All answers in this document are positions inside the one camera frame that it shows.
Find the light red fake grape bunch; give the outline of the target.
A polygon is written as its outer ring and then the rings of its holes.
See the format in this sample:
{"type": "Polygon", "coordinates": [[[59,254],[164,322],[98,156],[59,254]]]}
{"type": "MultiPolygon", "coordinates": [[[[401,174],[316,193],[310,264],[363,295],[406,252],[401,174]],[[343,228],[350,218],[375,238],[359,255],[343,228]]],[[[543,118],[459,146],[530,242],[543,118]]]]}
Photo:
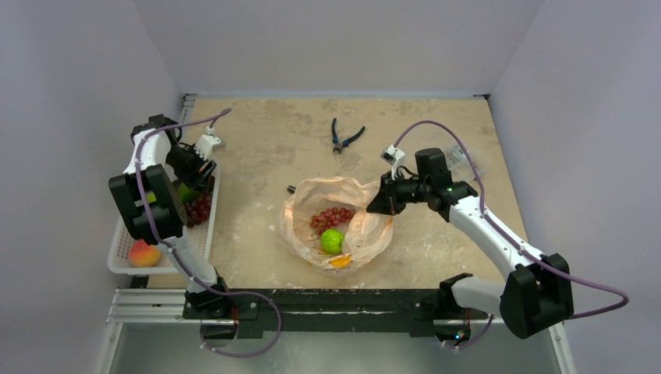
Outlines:
{"type": "Polygon", "coordinates": [[[309,219],[309,226],[318,234],[322,235],[329,228],[339,228],[347,224],[356,214],[356,210],[344,207],[332,207],[322,210],[309,219]]]}

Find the translucent orange plastic bag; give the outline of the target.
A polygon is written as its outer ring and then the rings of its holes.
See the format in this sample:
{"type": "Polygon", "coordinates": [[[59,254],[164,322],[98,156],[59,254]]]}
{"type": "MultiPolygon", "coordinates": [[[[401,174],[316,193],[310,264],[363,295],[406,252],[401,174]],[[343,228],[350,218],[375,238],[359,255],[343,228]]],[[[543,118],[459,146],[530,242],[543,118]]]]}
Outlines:
{"type": "Polygon", "coordinates": [[[366,211],[378,189],[378,182],[349,177],[300,182],[281,208],[283,243],[320,270],[347,273],[365,266],[393,238],[393,218],[366,211]]]}

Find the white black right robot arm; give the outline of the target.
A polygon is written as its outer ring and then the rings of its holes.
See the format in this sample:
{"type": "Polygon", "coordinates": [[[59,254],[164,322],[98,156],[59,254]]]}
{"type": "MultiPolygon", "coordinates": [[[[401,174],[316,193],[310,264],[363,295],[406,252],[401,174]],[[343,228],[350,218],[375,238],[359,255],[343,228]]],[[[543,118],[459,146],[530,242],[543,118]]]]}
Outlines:
{"type": "Polygon", "coordinates": [[[477,244],[505,279],[498,284],[463,273],[444,280],[437,292],[436,309],[449,317],[466,309],[486,312],[500,317],[521,339],[573,316],[567,261],[526,245],[506,228],[496,229],[498,219],[480,206],[473,187],[453,180],[440,149],[416,152],[417,173],[409,178],[401,173],[403,151],[389,146],[381,157],[391,170],[381,176],[379,191],[367,212],[394,216],[409,203],[425,203],[477,244]]]}

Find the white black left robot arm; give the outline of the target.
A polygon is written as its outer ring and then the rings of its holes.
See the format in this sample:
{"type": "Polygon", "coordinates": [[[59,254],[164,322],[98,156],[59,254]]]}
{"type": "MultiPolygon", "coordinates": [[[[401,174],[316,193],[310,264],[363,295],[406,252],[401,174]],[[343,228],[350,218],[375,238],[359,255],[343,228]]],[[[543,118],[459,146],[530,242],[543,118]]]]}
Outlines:
{"type": "Polygon", "coordinates": [[[154,245],[186,280],[187,313],[207,312],[226,317],[232,297],[224,279],[195,248],[188,233],[185,204],[166,171],[192,190],[207,185],[217,164],[213,152],[223,146],[214,126],[223,110],[201,121],[207,128],[190,146],[181,146],[179,134],[186,124],[155,115],[133,128],[133,152],[125,170],[109,179],[108,187],[128,233],[154,245]]]}

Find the green fake apple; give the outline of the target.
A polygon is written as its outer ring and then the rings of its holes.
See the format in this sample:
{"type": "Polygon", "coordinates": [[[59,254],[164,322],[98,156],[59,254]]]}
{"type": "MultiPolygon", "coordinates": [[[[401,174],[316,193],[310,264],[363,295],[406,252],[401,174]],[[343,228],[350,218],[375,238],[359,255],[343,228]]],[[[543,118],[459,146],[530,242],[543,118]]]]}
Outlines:
{"type": "Polygon", "coordinates": [[[184,204],[192,203],[200,194],[196,190],[189,188],[183,182],[179,184],[179,186],[177,188],[177,192],[178,192],[180,200],[184,204]]]}

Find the dark red fake grape bunch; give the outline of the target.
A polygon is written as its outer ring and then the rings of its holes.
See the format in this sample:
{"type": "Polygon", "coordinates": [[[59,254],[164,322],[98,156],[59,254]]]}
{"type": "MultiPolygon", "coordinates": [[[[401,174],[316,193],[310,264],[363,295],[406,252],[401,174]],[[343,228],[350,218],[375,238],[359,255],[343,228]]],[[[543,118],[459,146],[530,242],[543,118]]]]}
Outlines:
{"type": "Polygon", "coordinates": [[[213,191],[214,187],[207,193],[200,193],[192,203],[184,204],[187,216],[187,228],[193,228],[209,221],[213,202],[213,191]]]}

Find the red yellow fake peach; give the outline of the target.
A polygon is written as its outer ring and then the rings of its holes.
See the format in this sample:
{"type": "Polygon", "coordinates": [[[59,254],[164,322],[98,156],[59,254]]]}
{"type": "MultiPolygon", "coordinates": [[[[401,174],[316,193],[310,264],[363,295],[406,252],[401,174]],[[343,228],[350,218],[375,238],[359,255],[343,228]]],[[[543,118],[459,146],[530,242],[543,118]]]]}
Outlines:
{"type": "Polygon", "coordinates": [[[162,253],[154,245],[147,244],[144,240],[136,241],[129,250],[128,260],[138,268],[153,267],[161,261],[162,253]]]}

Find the white plastic perforated basket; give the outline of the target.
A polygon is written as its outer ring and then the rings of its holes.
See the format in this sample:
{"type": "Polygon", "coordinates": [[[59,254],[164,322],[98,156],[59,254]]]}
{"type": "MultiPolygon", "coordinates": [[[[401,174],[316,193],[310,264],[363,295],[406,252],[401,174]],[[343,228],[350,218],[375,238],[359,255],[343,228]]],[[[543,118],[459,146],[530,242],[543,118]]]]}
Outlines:
{"type": "MultiPolygon", "coordinates": [[[[205,260],[210,257],[210,247],[213,238],[216,209],[218,203],[217,189],[220,186],[220,167],[216,167],[212,174],[210,218],[207,222],[190,228],[188,230],[189,243],[198,249],[200,256],[205,260]]],[[[118,217],[115,232],[111,240],[107,258],[108,269],[115,274],[126,274],[130,276],[151,276],[160,274],[176,274],[178,271],[166,256],[154,266],[135,267],[129,261],[129,250],[133,247],[135,240],[125,228],[123,219],[118,217]]]]}

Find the clear plastic screw box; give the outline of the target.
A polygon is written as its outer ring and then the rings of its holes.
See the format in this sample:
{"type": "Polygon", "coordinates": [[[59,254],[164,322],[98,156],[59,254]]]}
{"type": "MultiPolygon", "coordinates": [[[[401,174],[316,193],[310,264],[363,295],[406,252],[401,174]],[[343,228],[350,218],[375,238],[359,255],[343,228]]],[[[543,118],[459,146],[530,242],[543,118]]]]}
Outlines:
{"type": "Polygon", "coordinates": [[[447,167],[454,180],[472,182],[475,174],[468,162],[465,152],[459,145],[452,146],[446,153],[447,167]]]}

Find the black metal base rail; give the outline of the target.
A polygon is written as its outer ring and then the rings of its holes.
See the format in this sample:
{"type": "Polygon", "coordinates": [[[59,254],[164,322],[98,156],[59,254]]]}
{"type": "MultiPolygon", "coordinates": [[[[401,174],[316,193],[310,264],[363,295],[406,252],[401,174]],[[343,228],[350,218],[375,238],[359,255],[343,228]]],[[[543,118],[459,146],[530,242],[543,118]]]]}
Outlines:
{"type": "Polygon", "coordinates": [[[266,332],[406,333],[462,343],[484,312],[463,309],[440,289],[236,289],[186,296],[183,319],[227,322],[240,339],[266,332]]]}

